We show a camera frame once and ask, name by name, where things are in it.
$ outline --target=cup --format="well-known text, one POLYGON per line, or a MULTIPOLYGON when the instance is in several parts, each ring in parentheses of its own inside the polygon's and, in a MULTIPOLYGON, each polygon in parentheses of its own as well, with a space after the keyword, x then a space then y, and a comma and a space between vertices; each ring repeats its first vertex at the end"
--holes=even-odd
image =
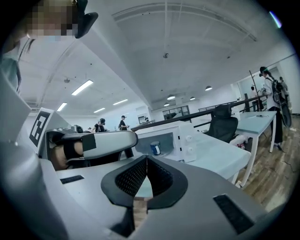
POLYGON ((151 147, 152 153, 154 155, 159 155, 160 154, 160 141, 152 142, 150 144, 150 147, 151 147))

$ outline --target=black pants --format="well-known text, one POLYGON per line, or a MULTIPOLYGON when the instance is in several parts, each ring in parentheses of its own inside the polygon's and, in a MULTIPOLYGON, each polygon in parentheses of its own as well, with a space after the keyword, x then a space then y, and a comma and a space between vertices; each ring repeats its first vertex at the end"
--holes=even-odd
MULTIPOLYGON (((282 143, 282 116, 278 107, 271 107, 268 111, 276 111, 276 133, 275 143, 282 143)), ((271 132, 273 134, 273 121, 271 122, 271 132)))
POLYGON ((255 112, 256 111, 256 106, 257 106, 257 101, 253 101, 252 106, 253 106, 253 111, 255 112))

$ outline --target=desk leg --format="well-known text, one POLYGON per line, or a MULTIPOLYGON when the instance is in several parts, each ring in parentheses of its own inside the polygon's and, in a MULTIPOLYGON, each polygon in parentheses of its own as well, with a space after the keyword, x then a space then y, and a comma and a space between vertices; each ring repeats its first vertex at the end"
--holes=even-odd
POLYGON ((228 179, 228 181, 230 181, 232 184, 235 184, 238 175, 239 175, 239 171, 236 174, 234 174, 230 179, 228 179))
POLYGON ((248 180, 248 178, 250 176, 250 173, 251 173, 251 170, 252 170, 252 167, 253 167, 253 164, 254 164, 256 152, 257 152, 258 137, 259 136, 256 136, 256 137, 253 138, 252 148, 251 148, 251 157, 250 157, 248 165, 247 165, 246 173, 245 173, 245 175, 243 177, 242 182, 238 181, 237 184, 235 185, 238 188, 245 186, 245 184, 246 184, 246 182, 247 182, 247 180, 248 180))
POLYGON ((276 134, 276 115, 273 119, 273 134, 272 134, 272 142, 271 142, 270 152, 273 151, 274 141, 275 141, 275 134, 276 134))

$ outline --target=white ceiling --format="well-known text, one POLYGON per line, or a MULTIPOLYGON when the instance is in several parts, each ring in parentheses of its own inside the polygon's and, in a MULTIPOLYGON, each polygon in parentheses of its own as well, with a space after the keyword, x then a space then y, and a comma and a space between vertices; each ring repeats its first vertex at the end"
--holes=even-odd
POLYGON ((106 39, 112 55, 94 54, 86 47, 87 38, 95 33, 85 36, 85 44, 75 39, 36 40, 20 62, 25 101, 53 109, 67 102, 62 111, 66 115, 94 115, 102 107, 112 110, 113 103, 123 99, 139 101, 136 89, 133 92, 127 79, 107 64, 118 54, 153 109, 163 107, 169 94, 187 102, 191 96, 205 94, 207 85, 218 88, 236 82, 249 69, 276 61, 264 59, 262 51, 272 49, 280 35, 270 15, 254 1, 168 0, 167 12, 164 0, 89 0, 88 7, 99 12, 92 30, 106 39), (105 13, 120 31, 118 39, 112 37, 116 31, 109 35, 114 26, 107 23, 105 28, 105 13), (127 41, 128 49, 121 39, 127 41), (164 52, 169 53, 168 59, 163 58, 164 52), (72 96, 88 79, 94 83, 72 96))
POLYGON ((22 55, 20 69, 21 96, 33 108, 56 110, 66 102, 61 114, 97 116, 100 112, 94 111, 103 107, 102 112, 112 110, 118 101, 140 100, 101 59, 74 39, 56 43, 36 40, 30 52, 22 55), (94 83, 72 96, 88 79, 94 83))

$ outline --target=wooden floor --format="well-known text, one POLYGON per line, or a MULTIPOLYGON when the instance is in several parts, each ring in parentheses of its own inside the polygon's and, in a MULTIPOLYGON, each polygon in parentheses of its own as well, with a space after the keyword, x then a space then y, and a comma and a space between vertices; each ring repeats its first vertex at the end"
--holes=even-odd
MULTIPOLYGON (((271 211, 287 201, 298 178, 300 169, 300 116, 293 116, 291 130, 284 127, 282 149, 286 153, 277 148, 269 153, 270 128, 264 133, 265 135, 261 135, 259 138, 255 163, 242 190, 253 197, 267 211, 271 211)), ((240 171, 238 180, 242 180, 245 170, 240 171)), ((147 200, 136 199, 134 201, 136 227, 147 216, 147 200)))

